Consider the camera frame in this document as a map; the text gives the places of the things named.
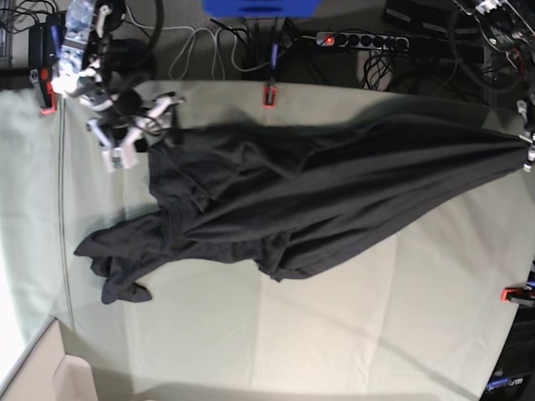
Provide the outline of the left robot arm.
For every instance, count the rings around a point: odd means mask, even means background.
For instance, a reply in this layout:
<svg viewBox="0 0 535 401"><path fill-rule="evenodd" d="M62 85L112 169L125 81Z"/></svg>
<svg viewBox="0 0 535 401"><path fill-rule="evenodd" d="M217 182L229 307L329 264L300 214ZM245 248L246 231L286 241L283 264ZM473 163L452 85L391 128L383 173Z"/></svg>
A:
<svg viewBox="0 0 535 401"><path fill-rule="evenodd" d="M517 101L522 116L521 140L529 144L523 169L534 171L534 2L533 1L455 1L455 9L448 21L447 38L457 66L476 85L489 93L506 94L518 85L525 86L525 94ZM473 18L486 44L502 54L516 71L510 83L495 85L469 66L456 47L455 30L459 16Z"/></svg>

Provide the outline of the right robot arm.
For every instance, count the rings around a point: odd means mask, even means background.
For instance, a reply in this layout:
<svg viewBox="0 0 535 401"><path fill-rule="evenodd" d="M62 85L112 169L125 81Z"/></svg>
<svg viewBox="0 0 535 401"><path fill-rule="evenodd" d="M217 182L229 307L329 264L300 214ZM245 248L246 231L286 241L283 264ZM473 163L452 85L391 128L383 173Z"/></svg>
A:
<svg viewBox="0 0 535 401"><path fill-rule="evenodd" d="M127 10L124 1L71 2L52 79L56 94L77 99L93 112L86 126L109 172L136 166L148 140L173 129L175 108L183 101L168 92L145 102L137 91L154 77L163 2L155 2L155 26L147 42L113 37Z"/></svg>

